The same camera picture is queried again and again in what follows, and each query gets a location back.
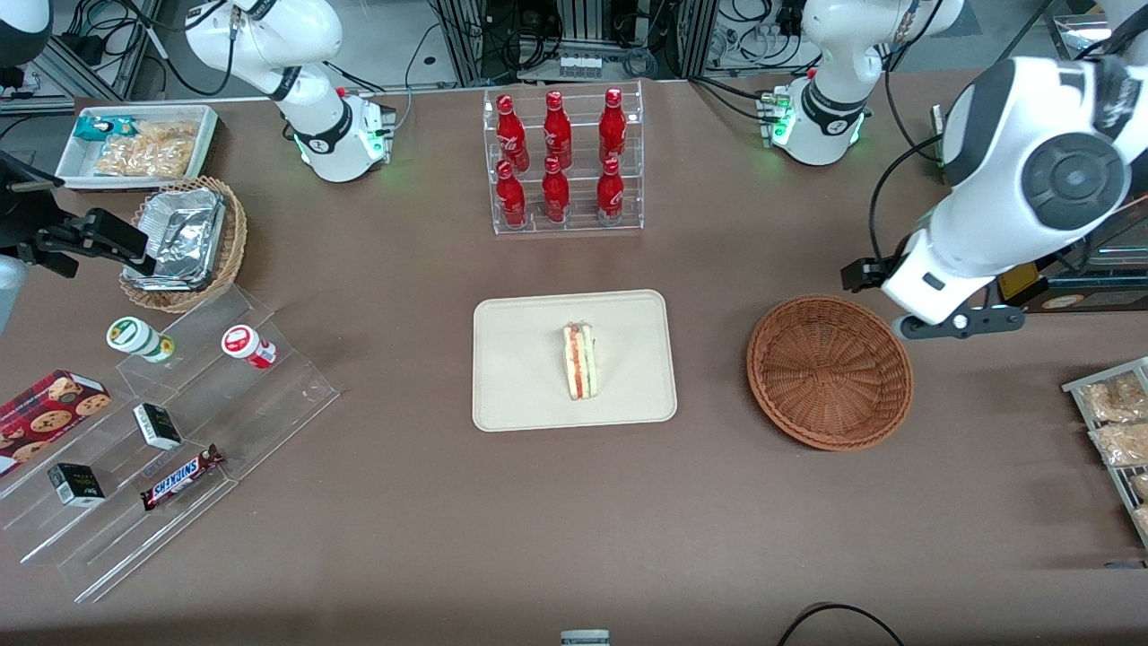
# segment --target acrylic bottle rack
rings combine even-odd
[[[622,91],[622,111],[626,114],[626,150],[619,158],[619,174],[626,184],[622,193],[622,215],[618,224],[603,226],[598,221],[598,178],[602,176],[602,159],[598,156],[598,120],[605,108],[606,88]],[[546,118],[545,92],[557,88],[563,93],[563,103],[571,119],[574,143],[574,163],[566,169],[571,187],[569,217],[564,224],[554,224],[546,218],[542,196],[542,178],[545,174],[543,159],[546,145],[542,124]],[[495,190],[498,176],[495,164],[502,158],[498,147],[498,110],[495,99],[510,94],[514,99],[514,111],[526,127],[526,148],[530,155],[530,166],[518,174],[526,192],[526,226],[511,228],[502,216],[498,194]],[[510,87],[488,89],[483,96],[482,134],[487,150],[487,182],[490,185],[490,211],[496,234],[529,233],[611,233],[639,229],[645,223],[643,179],[643,104],[642,84],[571,84],[552,87]]]

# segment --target empty wicker basket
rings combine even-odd
[[[909,412],[913,369],[876,313],[829,295],[790,298],[758,321],[750,388],[783,431],[828,451],[868,449]]]

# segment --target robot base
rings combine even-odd
[[[343,101],[351,108],[351,127],[329,153],[317,154],[308,150],[298,138],[295,138],[303,161],[327,181],[350,181],[362,177],[377,164],[390,162],[390,149],[395,139],[395,112],[389,110],[383,112],[378,103],[359,96],[348,95]]]
[[[790,85],[778,85],[773,95],[758,100],[758,116],[776,120],[761,124],[761,140],[767,148],[781,148],[801,163],[828,165],[845,156],[861,137],[864,115],[858,117],[852,133],[827,135],[801,107],[801,92],[808,83],[808,78],[799,78]]]

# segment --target snickers bar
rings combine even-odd
[[[212,444],[207,451],[201,452],[194,460],[184,465],[174,474],[160,481],[148,491],[140,493],[144,500],[144,509],[150,512],[165,499],[179,493],[180,490],[192,484],[192,481],[208,473],[209,469],[223,462],[223,456]]]

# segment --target sandwich slice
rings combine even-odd
[[[563,328],[566,342],[566,382],[571,399],[598,395],[598,367],[594,357],[594,329],[587,322],[571,322]]]

